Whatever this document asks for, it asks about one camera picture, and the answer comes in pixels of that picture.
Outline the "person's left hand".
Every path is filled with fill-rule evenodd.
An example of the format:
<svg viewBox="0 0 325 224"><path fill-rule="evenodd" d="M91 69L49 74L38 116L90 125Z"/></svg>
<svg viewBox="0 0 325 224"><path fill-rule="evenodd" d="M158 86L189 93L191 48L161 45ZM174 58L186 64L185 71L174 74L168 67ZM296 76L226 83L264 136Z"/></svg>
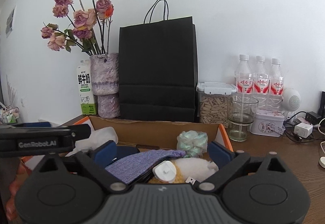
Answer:
<svg viewBox="0 0 325 224"><path fill-rule="evenodd" d="M15 221L18 217L18 213L16 211L15 203L14 203L15 196L19 188L23 185L23 183L30 175L30 173L31 170L29 170L25 166L25 164L22 161L20 161L14 181L12 181L12 183L9 185L9 192L11 196L5 205L5 214L8 221Z"/></svg>

